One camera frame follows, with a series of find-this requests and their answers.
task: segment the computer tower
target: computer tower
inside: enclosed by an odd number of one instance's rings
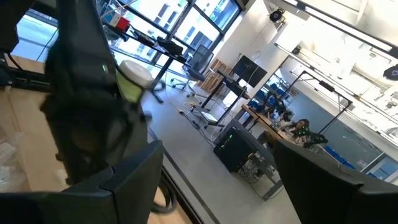
[[[237,172],[248,160],[252,153],[252,147],[249,147],[240,133],[241,130],[234,126],[227,126],[228,129],[221,133],[217,139],[218,143],[214,148],[214,153],[226,166],[228,171]]]

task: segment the wooden crate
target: wooden crate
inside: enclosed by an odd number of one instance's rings
[[[213,91],[216,86],[222,81],[223,76],[217,74],[217,70],[221,70],[228,74],[228,76],[233,77],[234,72],[231,68],[226,66],[222,61],[215,59],[213,63],[211,63],[210,67],[204,72],[204,76],[206,80],[204,82],[197,82],[197,86],[206,91]]]

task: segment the gray floor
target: gray floor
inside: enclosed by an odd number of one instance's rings
[[[199,117],[183,107],[183,102],[192,101],[186,97],[186,92],[168,87],[167,93],[176,107],[184,110],[195,121],[199,121]],[[173,160],[220,223],[300,223],[285,190],[267,202],[260,199],[239,175],[227,171],[200,133],[186,118],[177,113],[165,92],[160,96],[165,100],[162,105],[150,94],[143,98],[144,110],[153,115],[150,126],[157,137],[163,140]],[[212,114],[216,118],[222,112],[221,106],[214,105]],[[206,130],[209,138],[213,130],[212,127]],[[256,126],[253,130],[253,134],[256,135],[255,132],[259,132],[261,128]],[[218,130],[214,132],[213,138],[217,134]],[[261,190],[268,187],[266,180],[254,186]],[[208,217],[204,220],[211,223]]]

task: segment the black chair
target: black chair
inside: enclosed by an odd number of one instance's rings
[[[214,54],[211,50],[207,49],[205,46],[200,45],[195,53],[193,53],[193,56],[187,60],[187,63],[190,66],[183,66],[184,73],[188,77],[188,81],[184,83],[176,83],[172,85],[173,88],[175,88],[177,85],[182,85],[182,89],[184,89],[186,86],[189,88],[189,93],[187,97],[194,96],[197,98],[198,95],[195,90],[189,85],[189,81],[205,81],[206,77],[203,75],[205,72],[206,68],[209,66]]]

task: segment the red object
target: red object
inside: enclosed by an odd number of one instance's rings
[[[127,30],[129,29],[129,24],[130,24],[130,21],[128,21],[124,17],[121,17],[119,22],[116,24],[116,28],[123,32],[127,32]]]

